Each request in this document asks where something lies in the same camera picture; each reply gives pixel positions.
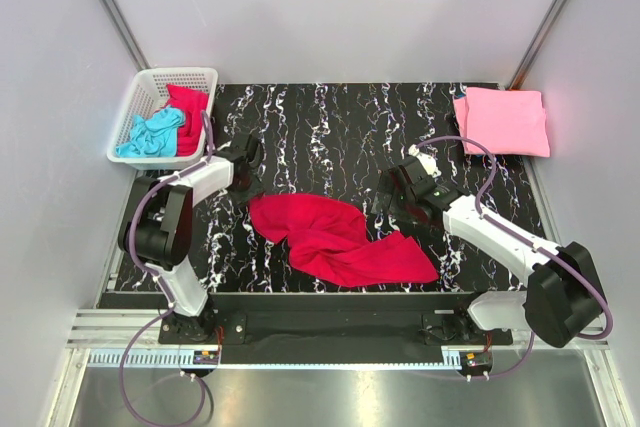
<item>cable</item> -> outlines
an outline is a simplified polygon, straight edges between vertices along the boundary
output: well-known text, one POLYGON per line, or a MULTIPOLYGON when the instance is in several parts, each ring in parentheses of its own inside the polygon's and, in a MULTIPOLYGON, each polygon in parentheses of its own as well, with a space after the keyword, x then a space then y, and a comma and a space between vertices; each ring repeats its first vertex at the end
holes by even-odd
POLYGON ((131 255, 131 260, 133 261, 134 265, 136 267, 138 267, 140 270, 142 270, 143 272, 151 275, 154 279, 154 281, 157 281, 158 284, 160 285, 160 288, 162 289, 162 291, 164 292, 164 294, 167 297, 167 300, 169 301, 169 309, 167 309, 166 312, 164 312, 163 314, 158 315, 156 318, 154 318, 151 322, 149 322, 148 324, 146 324, 144 327, 142 327, 131 339, 131 341, 129 342, 129 345, 127 345, 127 348, 124 350, 124 355, 122 356, 122 359, 120 360, 120 365, 118 366, 118 380, 119 380, 119 384, 120 384, 120 394, 122 395, 122 400, 124 401, 124 405, 127 408, 127 410, 129 411, 129 413, 140 423, 148 425, 150 427, 186 427, 189 426, 193 423, 193 421, 198 418, 198 416, 202 413, 202 410, 204 408, 204 402, 205 402, 205 397, 207 395, 208 392, 208 387, 207 384, 204 383, 204 381, 195 376, 195 375, 191 375, 191 380, 193 381, 194 379, 197 380, 198 385, 200 386, 200 390, 201 390, 201 395, 200 395, 200 405, 198 406, 196 412, 185 422, 182 422, 181 424, 174 424, 174 425, 166 425, 166 424, 157 424, 155 422, 152 422, 146 418, 144 418, 142 415, 140 415, 136 409, 133 407, 133 404, 131 403, 131 401, 129 400, 129 397, 127 396, 127 392, 124 386, 124 364, 125 361, 129 355, 129 351, 131 350, 131 348, 133 347, 133 344, 135 344, 135 342, 140 338, 140 336, 149 328, 151 327, 153 324, 155 324, 156 322, 164 319, 165 317, 168 317, 169 315, 171 315, 176 307, 176 299, 173 295, 173 293, 171 292, 171 289, 169 288, 169 286, 167 285, 167 283, 165 282, 165 280, 158 276, 158 272, 151 268, 151 267, 147 267, 142 260, 140 259, 140 257, 138 257, 138 253, 136 251, 136 230, 138 228, 138 224, 140 223, 140 219, 142 218, 142 214, 144 212, 144 208, 146 207, 146 205, 149 203, 149 201, 158 193, 158 191, 160 191, 160 189, 162 189, 164 186, 170 184, 171 182, 174 182, 176 180, 179 180, 181 177, 185 176, 185 175, 189 175, 193 172, 196 172, 197 170, 201 169, 202 167, 204 167, 205 165, 207 165, 209 163, 209 161, 211 160, 211 157, 213 156, 213 152, 214 152, 214 144, 213 144, 213 129, 211 127, 211 121, 209 119, 209 116, 207 115, 207 112, 205 110, 202 111, 201 113, 202 116, 202 123, 204 126, 204 131, 205 131, 205 137, 207 139, 207 146, 208 146, 208 152, 207 152, 207 157, 206 159, 203 161, 203 159, 200 159, 197 163, 187 167, 186 169, 180 171, 178 174, 173 174, 170 175, 169 177, 161 180, 160 182, 158 182, 156 185, 154 185, 149 192, 147 192, 145 194, 145 196, 142 198, 142 200, 140 201, 140 203, 138 204, 138 207, 136 208, 135 213, 133 214, 133 218, 131 219, 131 227, 129 228, 129 235, 127 237, 127 242, 129 244, 129 255, 131 255))
MULTIPOLYGON (((424 147, 425 145, 430 145, 430 144, 433 144, 435 142, 440 142, 440 141, 444 141, 444 140, 460 140, 462 142, 467 142, 469 144, 473 144, 476 147, 480 148, 489 157, 489 159, 491 160, 491 171, 489 172, 489 177, 484 182, 484 184, 482 184, 482 187, 480 187, 480 190, 478 190, 478 194, 476 195, 476 202, 475 202, 476 203, 476 210, 478 211, 480 216, 482 216, 484 219, 486 219, 490 224, 492 224, 495 227, 499 228, 503 232, 511 235, 513 238, 519 240, 520 242, 522 242, 526 246, 528 246, 530 248, 535 248, 534 243, 531 240, 527 239, 526 237, 524 237, 523 235, 519 234, 518 232, 515 232, 514 230, 512 230, 508 226, 502 224, 501 222, 497 221, 496 219, 491 217, 491 215, 485 215, 483 213, 483 211, 482 211, 482 203, 481 203, 482 196, 489 189, 489 187, 493 183, 493 179, 496 176, 496 170, 497 170, 497 167, 496 167, 496 156, 494 154, 492 154, 491 152, 489 152, 489 150, 484 145, 476 142, 475 140, 471 140, 471 139, 468 139, 466 137, 460 137, 458 135, 444 135, 442 137, 435 137, 433 139, 427 139, 427 140, 424 140, 424 141, 418 143, 416 145, 416 147, 420 148, 420 147, 424 147)), ((560 267, 562 267, 564 270, 566 270, 573 278, 575 278, 578 282, 580 282, 580 284, 587 290, 587 292, 589 292, 589 294, 594 299, 596 299, 596 302, 598 302, 598 305, 600 305, 600 308, 602 309, 602 312, 604 313, 604 316, 605 316, 605 319, 606 319, 606 325, 605 325, 605 327, 604 327, 604 329, 602 330, 601 333, 595 334, 595 335, 578 334, 578 337, 580 337, 581 339, 588 339, 588 340, 602 340, 602 339, 605 339, 611 333, 611 331, 613 330, 613 314, 611 313, 611 309, 609 308, 609 305, 607 304, 607 301, 604 300, 604 297, 602 297, 602 295, 600 295, 600 292, 598 292, 596 290, 596 288, 593 285, 591 285, 591 283, 589 283, 589 281, 587 279, 585 279, 577 270, 575 270, 573 267, 571 267, 567 262, 562 260, 560 257, 558 257, 557 255, 553 254, 552 252, 549 252, 547 249, 545 249, 543 247, 538 247, 537 251, 540 252, 545 257, 547 257, 548 259, 551 259, 554 262, 556 262, 560 267)))

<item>black marble tabletop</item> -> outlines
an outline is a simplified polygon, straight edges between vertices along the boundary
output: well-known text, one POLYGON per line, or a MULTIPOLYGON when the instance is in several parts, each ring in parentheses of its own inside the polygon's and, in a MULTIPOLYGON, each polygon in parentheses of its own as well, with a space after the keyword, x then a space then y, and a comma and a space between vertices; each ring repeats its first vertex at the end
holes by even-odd
MULTIPOLYGON (((351 203, 368 213, 379 171, 400 161, 420 140, 458 134, 454 97, 466 86, 427 84, 304 84, 219 86, 214 107, 216 145, 253 133, 265 146, 260 175, 267 193, 305 192, 351 203)), ((447 142, 429 147, 444 179, 476 193, 489 161, 465 156, 447 142)), ((498 157, 498 175, 485 203, 515 224, 542 235, 531 186, 518 156, 498 157)), ((286 243, 274 245, 253 229, 246 209, 219 192, 194 212, 191 262, 212 292, 429 292, 518 289, 518 280, 483 252, 441 228, 405 225, 368 215, 371 239, 395 229, 417 239, 440 272, 430 284, 383 284, 346 289, 296 271, 286 243)), ((116 291, 156 289, 125 255, 116 291)))

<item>folded pink cloth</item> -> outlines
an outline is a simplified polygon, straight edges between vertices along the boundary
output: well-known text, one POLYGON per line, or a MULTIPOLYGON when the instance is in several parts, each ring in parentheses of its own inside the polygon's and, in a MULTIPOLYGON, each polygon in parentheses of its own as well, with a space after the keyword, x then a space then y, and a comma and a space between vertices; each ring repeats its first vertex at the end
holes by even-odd
MULTIPOLYGON (((455 99, 453 107, 460 135, 481 143, 493 154, 551 155, 540 92, 469 87, 466 97, 455 99)), ((464 145, 464 151, 483 154, 470 144, 464 145)))

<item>pink cloth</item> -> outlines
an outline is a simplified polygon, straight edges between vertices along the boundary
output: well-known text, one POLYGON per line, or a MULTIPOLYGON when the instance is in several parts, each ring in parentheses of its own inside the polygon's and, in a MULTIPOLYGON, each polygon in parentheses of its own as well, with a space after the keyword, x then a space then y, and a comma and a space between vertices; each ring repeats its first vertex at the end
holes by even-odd
MULTIPOLYGON (((467 96, 453 101, 460 135, 480 142, 493 154, 549 157, 547 114, 542 94, 469 87, 467 96)), ((483 154, 465 144, 467 154, 483 154)))
POLYGON ((411 237, 393 232, 370 242, 365 217, 344 202, 310 194, 251 200, 251 223, 272 242, 287 239, 295 269, 343 287, 433 282, 438 272, 411 237))
POLYGON ((167 84, 169 100, 165 104, 180 109, 184 112, 185 122, 178 129, 178 157, 193 154, 198 150, 198 143, 202 130, 202 117, 200 112, 207 108, 209 95, 199 90, 181 87, 179 85, 167 84))

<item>white wall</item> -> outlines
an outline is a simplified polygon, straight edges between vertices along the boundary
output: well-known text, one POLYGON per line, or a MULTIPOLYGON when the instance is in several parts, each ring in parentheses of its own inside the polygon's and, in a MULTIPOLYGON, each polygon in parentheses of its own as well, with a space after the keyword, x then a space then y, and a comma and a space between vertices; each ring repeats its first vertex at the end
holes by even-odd
POLYGON ((571 0, 526 88, 543 92, 536 169, 563 242, 591 250, 615 315, 611 347, 640 420, 640 3, 571 0))
POLYGON ((118 0, 152 65, 227 83, 508 82, 552 0, 118 0))
POLYGON ((135 71, 98 0, 0 2, 0 424, 34 426, 130 185, 105 152, 135 71))

